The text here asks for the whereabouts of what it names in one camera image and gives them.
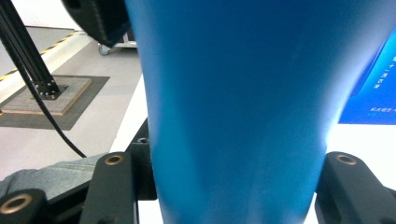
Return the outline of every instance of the floor mat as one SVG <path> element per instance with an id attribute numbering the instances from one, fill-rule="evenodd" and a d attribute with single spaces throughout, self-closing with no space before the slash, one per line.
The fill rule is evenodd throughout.
<path id="1" fill-rule="evenodd" d="M 54 115 L 55 121 L 58 123 L 64 131 L 69 131 L 73 128 L 73 125 L 77 122 L 78 118 L 85 111 L 91 101 L 95 98 L 96 94 L 105 86 L 109 77 L 89 77 L 89 76 L 54 76 L 54 77 L 82 77 L 90 78 L 92 83 L 85 90 L 79 98 L 74 102 L 68 111 L 62 116 Z M 26 87 L 23 87 L 8 99 L 6 99 L 0 108 L 10 102 L 13 98 L 17 97 L 23 92 Z M 31 128 L 31 129 L 49 129 L 53 127 L 44 115 L 32 115 L 32 114 L 8 114 L 3 113 L 0 116 L 0 127 L 15 127 L 15 128 Z"/>

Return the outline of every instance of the black cable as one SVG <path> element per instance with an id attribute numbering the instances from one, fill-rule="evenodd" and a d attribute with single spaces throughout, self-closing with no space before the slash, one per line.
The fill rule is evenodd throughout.
<path id="1" fill-rule="evenodd" d="M 26 71 L 22 61 L 21 57 L 18 55 L 17 51 L 15 50 L 15 47 L 12 45 L 12 41 L 9 40 L 9 36 L 7 35 L 5 29 L 3 28 L 3 22 L 6 22 L 4 19 L 3 15 L 2 18 L 0 18 L 0 38 L 1 41 L 6 48 L 6 51 L 8 52 L 9 57 L 11 58 L 12 62 L 14 62 L 15 66 L 17 66 L 18 70 L 21 73 L 21 77 L 23 81 L 25 82 L 27 88 L 29 91 L 32 93 L 33 97 L 35 98 L 35 101 L 37 102 L 38 106 L 40 109 L 43 111 L 44 115 L 47 117 L 49 122 L 52 124 L 54 127 L 55 131 L 62 137 L 62 139 L 66 142 L 67 145 L 69 145 L 73 151 L 75 151 L 81 158 L 86 158 L 87 156 L 84 155 L 62 132 L 61 128 L 58 126 L 56 123 L 55 119 L 51 115 L 51 113 L 48 111 L 47 107 L 44 105 L 43 101 L 40 98 L 40 95 L 38 92 L 35 90 L 35 86 L 32 83 L 32 81 L 29 78 L 28 71 Z"/>

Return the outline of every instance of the white wall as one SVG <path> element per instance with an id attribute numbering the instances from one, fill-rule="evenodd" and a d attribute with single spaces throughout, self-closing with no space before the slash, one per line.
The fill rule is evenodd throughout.
<path id="1" fill-rule="evenodd" d="M 26 26 L 81 30 L 61 0 L 12 0 Z"/>

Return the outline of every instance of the yellow line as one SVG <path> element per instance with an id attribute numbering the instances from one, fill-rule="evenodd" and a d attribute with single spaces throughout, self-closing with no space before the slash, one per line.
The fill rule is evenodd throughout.
<path id="1" fill-rule="evenodd" d="M 61 44 L 62 42 L 64 42 L 67 38 L 69 38 L 70 36 L 74 35 L 77 31 L 73 31 L 72 33 L 70 33 L 70 35 L 65 36 L 64 38 L 62 38 L 60 41 L 58 41 L 57 43 L 53 44 L 52 46 L 50 46 L 47 49 L 44 49 L 43 51 L 40 52 L 40 55 L 43 55 L 45 53 L 47 53 L 48 51 L 50 51 L 50 49 L 55 48 L 56 46 L 58 46 L 59 44 Z M 0 77 L 0 81 L 3 81 L 4 79 L 8 78 L 11 74 L 15 73 L 16 71 L 18 71 L 18 69 L 14 68 L 12 69 L 10 72 L 8 72 L 7 74 L 3 75 Z"/>

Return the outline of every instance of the screw hole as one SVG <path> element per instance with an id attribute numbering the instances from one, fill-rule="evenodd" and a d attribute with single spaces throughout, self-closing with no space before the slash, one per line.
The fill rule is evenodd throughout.
<path id="1" fill-rule="evenodd" d="M 16 213 L 22 210 L 22 208 L 26 207 L 31 201 L 32 201 L 32 196 L 30 196 L 29 194 L 17 195 L 6 201 L 0 207 L 0 213 L 5 215 Z"/>

